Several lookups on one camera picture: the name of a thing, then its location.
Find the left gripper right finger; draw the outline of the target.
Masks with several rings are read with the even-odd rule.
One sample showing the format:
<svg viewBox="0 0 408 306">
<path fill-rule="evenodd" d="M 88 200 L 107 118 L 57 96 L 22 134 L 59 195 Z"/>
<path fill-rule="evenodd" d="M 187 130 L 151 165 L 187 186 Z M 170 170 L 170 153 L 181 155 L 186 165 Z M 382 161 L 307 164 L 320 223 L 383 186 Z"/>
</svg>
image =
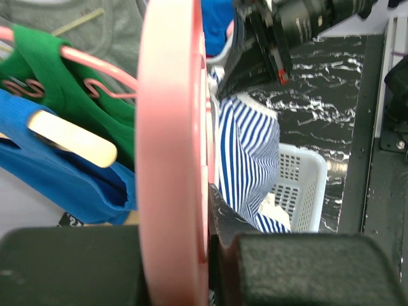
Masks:
<svg viewBox="0 0 408 306">
<path fill-rule="evenodd" d="M 365 235 L 264 234 L 208 187 L 209 286 L 217 305 L 402 305 L 388 258 Z"/>
</svg>

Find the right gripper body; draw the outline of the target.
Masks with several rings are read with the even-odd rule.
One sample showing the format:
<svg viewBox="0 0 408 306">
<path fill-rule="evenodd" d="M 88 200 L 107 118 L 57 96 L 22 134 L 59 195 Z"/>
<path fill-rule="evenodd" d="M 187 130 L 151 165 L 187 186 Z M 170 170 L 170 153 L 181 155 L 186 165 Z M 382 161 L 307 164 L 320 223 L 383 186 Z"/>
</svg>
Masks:
<svg viewBox="0 0 408 306">
<path fill-rule="evenodd" d="M 357 15 L 366 19 L 375 1 L 235 1 L 235 19 L 260 20 L 273 44 L 277 82 L 288 82 L 292 49 L 312 41 L 322 32 Z"/>
</svg>

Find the blue white striped tank top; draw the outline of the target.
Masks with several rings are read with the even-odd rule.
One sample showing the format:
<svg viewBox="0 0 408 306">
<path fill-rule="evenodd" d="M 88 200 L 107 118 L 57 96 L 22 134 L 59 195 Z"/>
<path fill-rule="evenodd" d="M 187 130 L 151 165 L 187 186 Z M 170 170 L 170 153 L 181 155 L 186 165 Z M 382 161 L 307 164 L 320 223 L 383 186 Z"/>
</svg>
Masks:
<svg viewBox="0 0 408 306">
<path fill-rule="evenodd" d="M 215 183 L 224 201 L 262 233 L 289 233 L 258 212 L 279 176 L 280 126 L 275 111 L 245 92 L 219 100 L 215 94 L 224 68 L 208 73 L 214 107 Z"/>
</svg>

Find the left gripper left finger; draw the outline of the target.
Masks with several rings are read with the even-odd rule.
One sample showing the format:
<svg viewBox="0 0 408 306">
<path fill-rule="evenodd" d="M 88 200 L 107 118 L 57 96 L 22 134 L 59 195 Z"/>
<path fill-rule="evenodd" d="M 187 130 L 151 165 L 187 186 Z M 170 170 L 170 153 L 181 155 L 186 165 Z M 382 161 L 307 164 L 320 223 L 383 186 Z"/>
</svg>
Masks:
<svg viewBox="0 0 408 306">
<path fill-rule="evenodd" d="M 1 240 L 1 305 L 149 305 L 137 226 L 23 228 Z"/>
</svg>

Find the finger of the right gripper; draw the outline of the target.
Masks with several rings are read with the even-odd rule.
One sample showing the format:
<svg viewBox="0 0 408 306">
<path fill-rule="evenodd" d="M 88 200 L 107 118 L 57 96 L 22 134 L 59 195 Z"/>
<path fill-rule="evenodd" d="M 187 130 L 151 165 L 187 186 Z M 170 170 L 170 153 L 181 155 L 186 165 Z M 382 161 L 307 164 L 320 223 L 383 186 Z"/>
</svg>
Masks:
<svg viewBox="0 0 408 306">
<path fill-rule="evenodd" d="M 277 66 L 272 51 L 273 44 L 262 21 L 252 23 L 235 19 L 232 46 L 216 97 L 227 98 L 277 82 Z"/>
</svg>

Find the pink hanger with striped top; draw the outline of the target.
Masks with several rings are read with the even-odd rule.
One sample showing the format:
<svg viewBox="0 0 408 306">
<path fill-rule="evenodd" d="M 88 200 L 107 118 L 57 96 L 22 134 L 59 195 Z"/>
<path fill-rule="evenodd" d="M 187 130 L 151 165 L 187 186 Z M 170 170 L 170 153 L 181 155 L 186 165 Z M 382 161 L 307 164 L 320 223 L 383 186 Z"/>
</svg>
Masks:
<svg viewBox="0 0 408 306">
<path fill-rule="evenodd" d="M 153 305 L 208 302 L 207 74 L 199 1 L 150 1 L 138 63 L 136 188 Z"/>
</svg>

